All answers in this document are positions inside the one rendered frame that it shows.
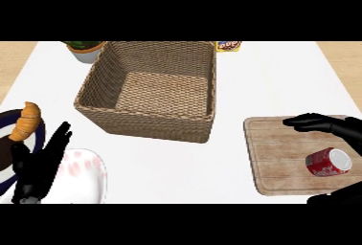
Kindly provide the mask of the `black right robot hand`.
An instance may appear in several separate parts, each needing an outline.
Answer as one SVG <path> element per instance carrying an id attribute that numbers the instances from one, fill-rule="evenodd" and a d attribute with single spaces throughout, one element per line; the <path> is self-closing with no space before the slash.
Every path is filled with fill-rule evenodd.
<path id="1" fill-rule="evenodd" d="M 320 131 L 340 137 L 362 157 L 362 120 L 346 117 L 343 120 L 318 113 L 306 113 L 289 118 L 283 124 L 293 126 L 299 132 Z M 362 205 L 362 181 L 309 198 L 309 205 L 359 204 Z"/>

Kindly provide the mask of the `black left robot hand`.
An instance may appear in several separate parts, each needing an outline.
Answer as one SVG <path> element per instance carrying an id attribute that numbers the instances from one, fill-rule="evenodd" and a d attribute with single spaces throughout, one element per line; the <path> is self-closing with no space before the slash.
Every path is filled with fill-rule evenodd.
<path id="1" fill-rule="evenodd" d="M 17 189 L 12 198 L 15 204 L 40 204 L 49 194 L 65 148 L 70 143 L 71 125 L 64 122 L 52 134 L 49 143 L 36 153 L 26 144 L 12 146 Z"/>

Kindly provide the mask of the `red can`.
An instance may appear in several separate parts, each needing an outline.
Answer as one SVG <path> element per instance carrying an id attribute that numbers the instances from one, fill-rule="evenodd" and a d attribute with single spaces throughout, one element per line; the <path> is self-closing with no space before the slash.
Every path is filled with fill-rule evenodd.
<path id="1" fill-rule="evenodd" d="M 328 147 L 308 156 L 306 167 L 317 177 L 337 176 L 349 172 L 352 160 L 343 150 Z"/>

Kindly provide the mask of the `wooden cutting board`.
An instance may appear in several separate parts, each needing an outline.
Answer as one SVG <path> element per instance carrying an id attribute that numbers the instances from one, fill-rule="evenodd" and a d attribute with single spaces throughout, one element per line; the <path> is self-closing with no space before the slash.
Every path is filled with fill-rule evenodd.
<path id="1" fill-rule="evenodd" d="M 362 157 L 342 138 L 323 132 L 297 132 L 284 117 L 250 117 L 244 121 L 247 151 L 258 191 L 263 195 L 317 195 L 362 181 Z M 327 147 L 343 150 L 351 171 L 317 177 L 308 170 L 308 156 Z"/>

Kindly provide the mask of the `brown wicker basket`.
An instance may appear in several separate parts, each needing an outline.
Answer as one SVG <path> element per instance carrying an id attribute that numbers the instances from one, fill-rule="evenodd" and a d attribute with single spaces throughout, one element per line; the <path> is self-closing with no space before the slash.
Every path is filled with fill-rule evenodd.
<path id="1" fill-rule="evenodd" d="M 203 144 L 215 101 L 212 41 L 110 41 L 74 105 L 111 134 Z"/>

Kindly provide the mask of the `dark blue rimmed plate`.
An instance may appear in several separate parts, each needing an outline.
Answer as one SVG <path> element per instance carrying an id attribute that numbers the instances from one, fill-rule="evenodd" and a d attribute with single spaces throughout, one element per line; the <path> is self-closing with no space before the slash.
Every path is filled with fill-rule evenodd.
<path id="1" fill-rule="evenodd" d="M 17 120 L 20 118 L 21 110 L 9 110 L 0 113 L 0 196 L 17 182 L 17 174 L 14 172 L 14 157 L 12 145 L 15 144 L 9 136 L 17 127 Z M 36 153 L 45 146 L 46 141 L 46 124 L 40 122 L 36 132 L 23 141 L 30 152 Z"/>

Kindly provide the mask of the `white plate with pink spots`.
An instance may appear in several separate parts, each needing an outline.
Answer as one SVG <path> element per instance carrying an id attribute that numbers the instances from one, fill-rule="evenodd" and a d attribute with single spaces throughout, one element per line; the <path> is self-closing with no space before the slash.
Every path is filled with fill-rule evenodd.
<path id="1" fill-rule="evenodd" d="M 107 187 L 108 172 L 98 154 L 88 149 L 68 149 L 42 204 L 102 204 Z M 0 197 L 0 204 L 14 204 L 15 189 L 17 184 Z"/>

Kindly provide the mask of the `golden croissant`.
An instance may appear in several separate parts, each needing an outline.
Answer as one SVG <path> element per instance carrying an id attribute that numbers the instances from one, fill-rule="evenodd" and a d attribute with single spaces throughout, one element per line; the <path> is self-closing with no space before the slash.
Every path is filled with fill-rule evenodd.
<path id="1" fill-rule="evenodd" d="M 9 139 L 15 142 L 24 141 L 36 132 L 42 121 L 42 110 L 34 102 L 27 102 L 17 119 L 17 127 Z"/>

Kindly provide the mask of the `yellow box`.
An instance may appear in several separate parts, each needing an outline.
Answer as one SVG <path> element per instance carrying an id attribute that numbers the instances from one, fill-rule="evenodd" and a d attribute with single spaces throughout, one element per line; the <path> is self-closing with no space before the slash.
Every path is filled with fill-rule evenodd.
<path id="1" fill-rule="evenodd" d="M 238 52 L 241 50 L 241 41 L 218 41 L 215 43 L 216 50 L 224 52 Z"/>

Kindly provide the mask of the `potted plant in grey pot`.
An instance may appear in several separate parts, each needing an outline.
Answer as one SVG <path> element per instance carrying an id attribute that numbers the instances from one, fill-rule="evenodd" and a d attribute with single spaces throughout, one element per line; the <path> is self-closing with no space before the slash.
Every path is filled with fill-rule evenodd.
<path id="1" fill-rule="evenodd" d="M 86 64 L 92 64 L 101 52 L 104 41 L 64 41 L 76 59 Z"/>

